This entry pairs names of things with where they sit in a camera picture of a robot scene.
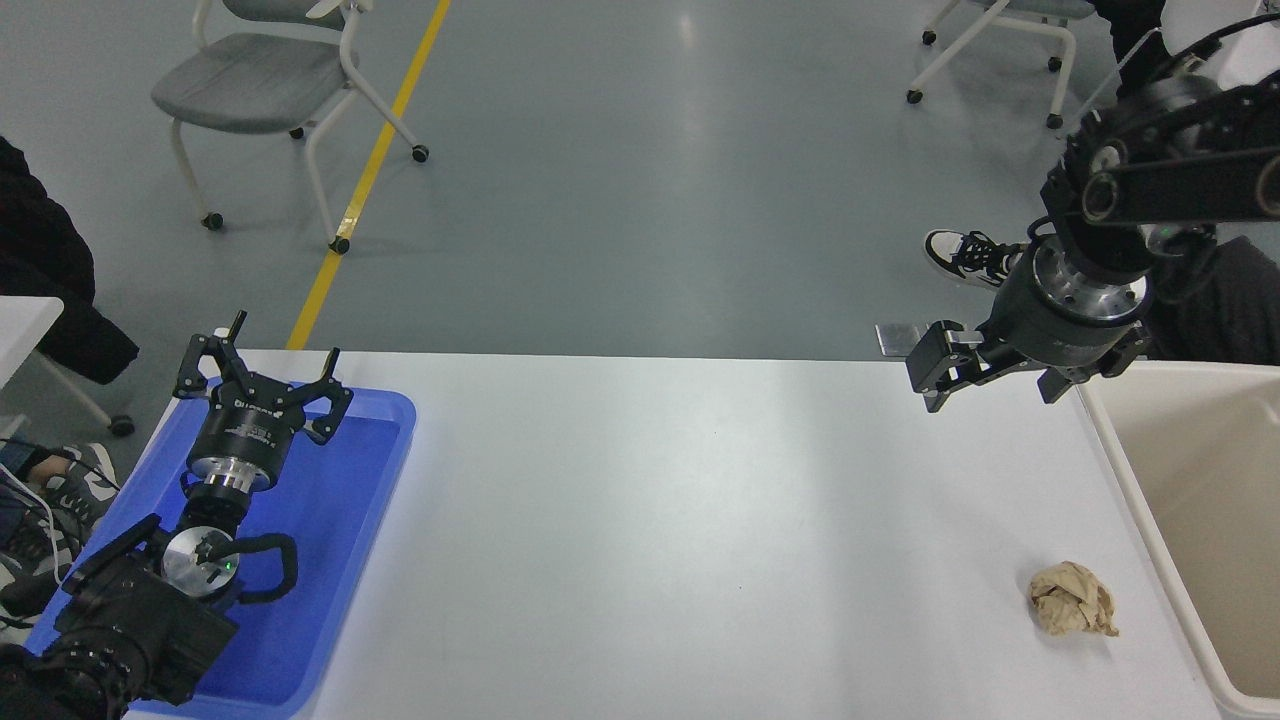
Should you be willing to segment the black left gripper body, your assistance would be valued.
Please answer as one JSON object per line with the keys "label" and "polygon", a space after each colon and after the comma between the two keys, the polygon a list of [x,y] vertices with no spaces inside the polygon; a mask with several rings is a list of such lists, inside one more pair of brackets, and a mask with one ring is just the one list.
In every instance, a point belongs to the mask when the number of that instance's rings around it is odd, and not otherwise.
{"label": "black left gripper body", "polygon": [[261,473],[279,473],[305,424],[298,406],[276,407],[265,389],[247,396],[233,382],[212,388],[209,415],[189,451],[189,469],[207,473],[216,460],[248,462]]}

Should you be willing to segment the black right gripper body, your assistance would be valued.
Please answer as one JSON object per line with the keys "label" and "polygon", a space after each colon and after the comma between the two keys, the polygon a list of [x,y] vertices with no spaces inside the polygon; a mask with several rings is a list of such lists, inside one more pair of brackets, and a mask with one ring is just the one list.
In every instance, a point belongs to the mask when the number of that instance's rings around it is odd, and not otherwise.
{"label": "black right gripper body", "polygon": [[1027,250],[986,320],[986,363],[1053,368],[1068,378],[1116,377],[1146,352],[1147,278],[1094,278],[1062,250]]}

